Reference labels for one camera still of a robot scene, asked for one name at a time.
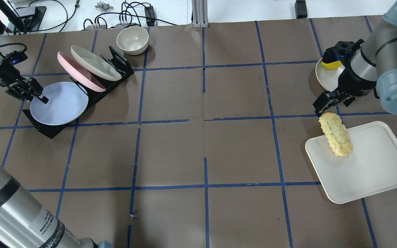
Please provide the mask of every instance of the white tray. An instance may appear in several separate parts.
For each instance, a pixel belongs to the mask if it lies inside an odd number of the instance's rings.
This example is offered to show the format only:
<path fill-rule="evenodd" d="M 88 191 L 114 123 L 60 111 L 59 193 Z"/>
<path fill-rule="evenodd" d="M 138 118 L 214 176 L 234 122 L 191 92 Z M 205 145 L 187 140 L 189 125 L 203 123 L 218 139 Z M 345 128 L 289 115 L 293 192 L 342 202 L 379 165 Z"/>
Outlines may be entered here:
<path fill-rule="evenodd" d="M 347 129 L 353 144 L 348 157 L 336 157 L 326 136 L 306 142 L 306 152 L 327 197 L 336 204 L 397 188 L 397 139 L 375 121 Z"/>

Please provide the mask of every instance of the bowl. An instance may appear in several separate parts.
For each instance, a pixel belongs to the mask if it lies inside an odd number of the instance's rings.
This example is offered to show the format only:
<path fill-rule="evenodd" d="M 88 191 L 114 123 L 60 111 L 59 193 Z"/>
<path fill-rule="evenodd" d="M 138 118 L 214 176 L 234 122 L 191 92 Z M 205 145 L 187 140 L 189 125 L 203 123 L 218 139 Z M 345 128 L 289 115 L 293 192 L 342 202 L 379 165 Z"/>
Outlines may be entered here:
<path fill-rule="evenodd" d="M 148 31 L 142 27 L 128 27 L 116 39 L 117 46 L 125 53 L 138 55 L 148 47 Z"/>

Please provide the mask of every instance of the baked pastry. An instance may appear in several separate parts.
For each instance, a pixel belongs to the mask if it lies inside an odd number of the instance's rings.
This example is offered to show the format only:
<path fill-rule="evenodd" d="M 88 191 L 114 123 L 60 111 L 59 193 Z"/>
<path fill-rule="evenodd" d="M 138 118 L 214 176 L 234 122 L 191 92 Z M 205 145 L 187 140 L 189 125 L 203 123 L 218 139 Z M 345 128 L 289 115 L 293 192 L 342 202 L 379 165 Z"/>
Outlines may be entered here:
<path fill-rule="evenodd" d="M 341 118 L 337 114 L 326 112 L 321 115 L 318 122 L 321 123 L 321 129 L 335 155 L 347 157 L 353 146 Z"/>

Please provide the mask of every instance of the blue tape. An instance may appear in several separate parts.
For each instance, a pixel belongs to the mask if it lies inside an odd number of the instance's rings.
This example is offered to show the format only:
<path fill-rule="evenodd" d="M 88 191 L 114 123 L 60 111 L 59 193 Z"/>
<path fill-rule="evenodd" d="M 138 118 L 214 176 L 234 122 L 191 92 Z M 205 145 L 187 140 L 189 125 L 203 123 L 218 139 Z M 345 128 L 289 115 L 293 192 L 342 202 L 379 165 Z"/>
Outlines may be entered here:
<path fill-rule="evenodd" d="M 70 74 L 66 73 L 66 72 L 62 72 L 62 73 L 46 73 L 46 74 L 31 74 L 31 75 L 22 75 L 23 77 L 49 77 L 49 76 L 62 76 L 62 75 L 68 75 L 70 76 Z"/>
<path fill-rule="evenodd" d="M 71 162 L 71 156 L 73 154 L 73 148 L 74 148 L 74 142 L 76 140 L 76 133 L 78 131 L 78 126 L 74 127 L 74 132 L 73 132 L 73 137 L 71 138 L 71 144 L 70 144 L 70 151 L 68 152 L 68 159 L 67 159 L 67 165 L 65 166 L 65 173 L 63 175 L 63 179 L 62 179 L 62 186 L 61 186 L 61 190 L 60 190 L 60 194 L 59 194 L 59 201 L 58 201 L 58 207 L 56 209 L 56 218 L 59 217 L 59 213 L 60 213 L 60 207 L 62 204 L 62 198 L 63 198 L 63 193 L 65 190 L 65 184 L 67 182 L 67 176 L 68 176 L 68 170 L 69 170 L 69 165 Z"/>
<path fill-rule="evenodd" d="M 60 188 L 40 188 L 40 189 L 29 189 L 28 192 L 60 192 Z"/>
<path fill-rule="evenodd" d="M 162 71 L 162 70 L 181 70 L 181 69 L 197 69 L 202 66 L 183 66 L 183 67 L 164 67 L 164 68 L 147 68 L 146 71 Z"/>
<path fill-rule="evenodd" d="M 45 39 L 47 38 L 47 33 L 44 33 L 44 39 L 42 40 L 41 48 L 39 49 L 38 57 L 36 58 L 36 62 L 34 63 L 32 75 L 36 72 L 36 67 L 38 67 L 39 59 L 41 58 L 42 49 L 44 49 Z"/>
<path fill-rule="evenodd" d="M 262 119 L 270 119 L 270 118 L 271 116 L 227 117 L 227 118 L 214 118 L 212 120 L 204 120 L 204 121 L 262 120 Z"/>
<path fill-rule="evenodd" d="M 203 93 L 206 93 L 206 73 L 205 73 L 205 29 L 202 28 L 202 53 L 203 53 Z"/>
<path fill-rule="evenodd" d="M 131 247 L 131 229 L 132 229 L 132 226 L 128 225 L 128 236 L 126 237 L 126 248 Z"/>
<path fill-rule="evenodd" d="M 209 242 L 209 199 L 208 199 L 208 159 L 204 159 L 204 169 L 205 169 L 205 226 L 206 226 L 206 248 L 210 247 Z"/>
<path fill-rule="evenodd" d="M 176 122 L 188 122 L 189 119 L 180 120 L 164 120 L 164 121 L 141 121 L 141 124 L 154 124 L 154 123 L 176 123 Z"/>
<path fill-rule="evenodd" d="M 368 215 L 367 206 L 365 204 L 364 198 L 361 198 L 361 203 L 364 209 L 365 219 L 367 221 L 368 231 L 370 232 L 371 242 L 373 243 L 373 248 L 378 248 L 378 244 L 376 243 L 375 234 L 373 233 L 373 228 L 370 223 L 370 216 Z"/>
<path fill-rule="evenodd" d="M 266 65 L 290 64 L 290 63 L 318 63 L 318 61 L 291 61 L 291 62 L 268 62 Z"/>
<path fill-rule="evenodd" d="M 318 36 L 316 35 L 315 26 L 313 25 L 312 18 L 310 18 L 309 21 L 310 21 L 310 26 L 312 26 L 313 35 L 315 36 L 316 46 L 318 47 L 319 55 L 322 58 L 323 51 L 321 50 L 321 46 L 319 45 Z"/>
<path fill-rule="evenodd" d="M 91 46 L 91 52 L 94 52 L 94 46 L 96 45 L 96 39 L 98 37 L 98 30 L 94 31 L 93 45 Z"/>
<path fill-rule="evenodd" d="M 89 127 L 89 126 L 111 126 L 111 125 L 132 125 L 139 124 L 137 121 L 130 122 L 104 122 L 104 123 L 81 123 L 78 124 L 78 127 Z"/>
<path fill-rule="evenodd" d="M 180 189 L 180 188 L 201 188 L 205 185 L 171 185 L 171 186 L 142 186 L 134 187 L 135 190 L 161 190 L 161 189 Z"/>
<path fill-rule="evenodd" d="M 257 66 L 257 65 L 263 65 L 263 64 L 262 63 L 219 64 L 219 65 L 206 65 L 205 68 L 240 67 L 240 66 Z"/>
<path fill-rule="evenodd" d="M 288 233 L 290 248 L 293 248 L 292 232 L 291 232 L 291 228 L 290 228 L 290 220 L 289 220 L 289 213 L 288 213 L 287 199 L 286 199 L 286 189 L 285 189 L 284 177 L 283 177 L 283 168 L 282 168 L 281 158 L 280 158 L 280 148 L 278 146 L 277 130 L 275 128 L 274 110 L 272 109 L 272 104 L 271 104 L 271 93 L 269 91 L 269 81 L 267 79 L 267 71 L 266 71 L 266 63 L 264 60 L 263 43 L 261 41 L 260 29 L 258 28 L 257 21 L 255 21 L 255 27 L 257 28 L 258 42 L 260 44 L 260 52 L 261 52 L 261 59 L 263 62 L 263 72 L 264 72 L 264 80 L 266 83 L 266 92 L 267 92 L 267 97 L 268 97 L 269 110 L 271 111 L 271 116 L 272 116 L 272 118 L 271 118 L 272 130 L 274 133 L 275 150 L 277 153 L 278 169 L 280 172 L 280 183 L 281 183 L 281 187 L 282 187 L 282 196 L 283 196 L 283 205 L 284 205 L 284 211 L 285 211 L 285 217 L 286 217 L 287 233 Z"/>
<path fill-rule="evenodd" d="M 143 59 L 142 86 L 140 88 L 140 102 L 139 102 L 139 125 L 142 122 L 143 91 L 145 90 L 145 74 L 146 74 L 147 58 L 148 58 L 148 49 L 145 51 L 145 58 Z"/>
<path fill-rule="evenodd" d="M 136 139 L 136 152 L 134 154 L 134 171 L 133 171 L 133 182 L 131 184 L 131 199 L 130 199 L 130 214 L 133 214 L 134 211 L 134 194 L 136 188 L 136 179 L 137 179 L 137 163 L 139 161 L 139 146 L 140 146 L 140 128 L 137 129 L 137 139 Z"/>
<path fill-rule="evenodd" d="M 22 109 L 24 108 L 25 101 L 22 101 L 21 107 L 19 108 L 18 116 L 16 118 L 16 122 L 14 123 L 14 127 L 18 125 L 19 118 L 21 118 Z M 16 132 L 16 128 L 11 132 L 10 140 L 7 145 L 6 153 L 4 154 L 3 162 L 1 163 L 1 167 L 4 168 L 5 162 L 7 160 L 8 152 L 10 151 L 11 143 L 13 142 L 14 133 Z"/>
<path fill-rule="evenodd" d="M 65 188 L 64 192 L 125 191 L 132 189 L 132 187 L 77 187 Z"/>
<path fill-rule="evenodd" d="M 371 29 L 371 26 L 370 26 L 370 22 L 368 21 L 368 18 L 366 15 L 364 16 L 364 19 L 365 19 L 365 22 L 367 23 L 367 27 L 370 30 L 370 33 L 373 33 L 373 30 Z"/>
<path fill-rule="evenodd" d="M 321 185 L 321 182 L 288 182 L 286 186 Z"/>
<path fill-rule="evenodd" d="M 341 113 L 342 116 L 364 116 L 364 115 L 391 115 L 387 112 L 375 112 L 375 113 Z"/>
<path fill-rule="evenodd" d="M 280 119 L 280 118 L 298 118 L 298 117 L 318 117 L 315 114 L 311 115 L 277 115 L 274 116 L 274 119 Z"/>

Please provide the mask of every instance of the power adapter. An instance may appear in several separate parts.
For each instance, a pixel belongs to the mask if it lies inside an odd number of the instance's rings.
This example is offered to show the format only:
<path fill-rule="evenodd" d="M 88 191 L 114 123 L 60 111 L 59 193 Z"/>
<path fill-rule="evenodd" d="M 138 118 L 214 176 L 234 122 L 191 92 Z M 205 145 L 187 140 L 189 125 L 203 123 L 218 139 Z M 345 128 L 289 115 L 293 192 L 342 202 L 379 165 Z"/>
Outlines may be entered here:
<path fill-rule="evenodd" d="M 146 25 L 148 27 L 153 27 L 154 24 L 156 23 L 156 13 L 154 12 L 154 7 L 149 6 L 145 7 L 145 17 L 146 17 Z"/>
<path fill-rule="evenodd" d="M 295 16 L 297 19 L 307 18 L 306 0 L 296 0 Z"/>

